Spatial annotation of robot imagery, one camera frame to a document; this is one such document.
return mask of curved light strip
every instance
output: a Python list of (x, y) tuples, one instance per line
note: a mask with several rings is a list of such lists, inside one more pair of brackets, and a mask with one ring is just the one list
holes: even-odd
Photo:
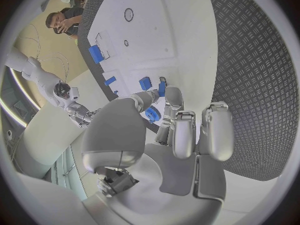
[(7, 112), (11, 118), (13, 118), (16, 122), (18, 122), (20, 125), (22, 125), (24, 128), (27, 127), (27, 123), (21, 120), (16, 114), (14, 114), (10, 108), (3, 102), (3, 100), (0, 98), (0, 105), (1, 107)]
[(20, 83), (20, 80), (18, 79), (18, 77), (17, 77), (15, 71), (14, 71), (12, 68), (10, 68), (10, 72), (11, 72), (11, 74), (12, 74), (12, 76), (13, 76), (13, 78), (14, 78), (16, 84), (17, 84), (18, 87), (21, 89), (21, 91), (23, 92), (23, 94), (25, 95), (25, 97), (32, 103), (33, 106), (36, 107), (37, 110), (41, 110), (40, 106), (37, 105), (37, 104), (35, 103), (35, 101), (33, 101), (32, 98), (29, 96), (29, 94), (25, 91), (25, 89), (24, 89), (24, 87), (22, 86), (22, 84)]

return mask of blue block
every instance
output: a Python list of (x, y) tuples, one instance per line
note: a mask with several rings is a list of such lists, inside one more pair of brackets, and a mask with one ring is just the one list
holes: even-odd
[(110, 84), (112, 84), (114, 81), (116, 81), (117, 79), (115, 78), (115, 76), (112, 76), (111, 78), (107, 79), (104, 84), (106, 86), (109, 86)]
[(150, 78), (147, 76), (145, 76), (141, 80), (139, 80), (139, 84), (141, 86), (141, 89), (143, 89), (144, 91), (147, 91), (149, 88), (152, 87)]
[(88, 50), (96, 64), (104, 60), (104, 57), (102, 56), (101, 51), (97, 45), (91, 46)]
[(158, 94), (160, 97), (165, 96), (165, 91), (166, 91), (166, 82), (161, 81), (160, 84), (158, 85)]

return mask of blue cube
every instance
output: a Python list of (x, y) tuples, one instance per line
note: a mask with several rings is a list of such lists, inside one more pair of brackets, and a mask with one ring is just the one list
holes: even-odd
[(104, 60), (104, 57), (102, 56), (101, 51), (97, 45), (91, 46), (88, 50), (96, 64)]
[(141, 89), (143, 89), (144, 91), (147, 91), (149, 88), (152, 87), (150, 78), (147, 76), (145, 76), (141, 80), (139, 80), (139, 84), (141, 86)]

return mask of man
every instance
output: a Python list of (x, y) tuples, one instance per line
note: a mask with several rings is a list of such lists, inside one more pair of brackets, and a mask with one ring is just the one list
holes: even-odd
[(59, 12), (52, 12), (47, 16), (46, 26), (52, 28), (56, 34), (65, 33), (77, 39), (78, 26), (82, 20), (82, 7), (64, 8)]

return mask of beige wall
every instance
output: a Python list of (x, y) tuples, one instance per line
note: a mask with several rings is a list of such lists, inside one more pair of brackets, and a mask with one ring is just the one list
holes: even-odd
[[(66, 7), (70, 7), (70, 4), (63, 3), (61, 0), (50, 0), (46, 10), (38, 15), (31, 24), (36, 27), (39, 33), (41, 45), (39, 59), (43, 60), (57, 56), (63, 59), (63, 57), (57, 54), (49, 55), (56, 52), (63, 54), (69, 61), (69, 73), (67, 77), (67, 82), (69, 82), (86, 71), (88, 67), (73, 39), (69, 39), (69, 36), (66, 34), (55, 34), (51, 28), (47, 28), (45, 25), (46, 17), (49, 13), (58, 12)], [(35, 29), (30, 25), (26, 26), (19, 36), (22, 38), (37, 38)], [(33, 40), (18, 38), (15, 42), (15, 47), (29, 57), (37, 56), (37, 43)], [(47, 61), (41, 61), (41, 65), (47, 72), (54, 73), (65, 80), (65, 71), (60, 60), (55, 58)], [(40, 95), (37, 86), (31, 81), (24, 80), (22, 77), (20, 80), (29, 95), (31, 95), (32, 99), (34, 99), (37, 104), (42, 107), (46, 103), (46, 100)]]

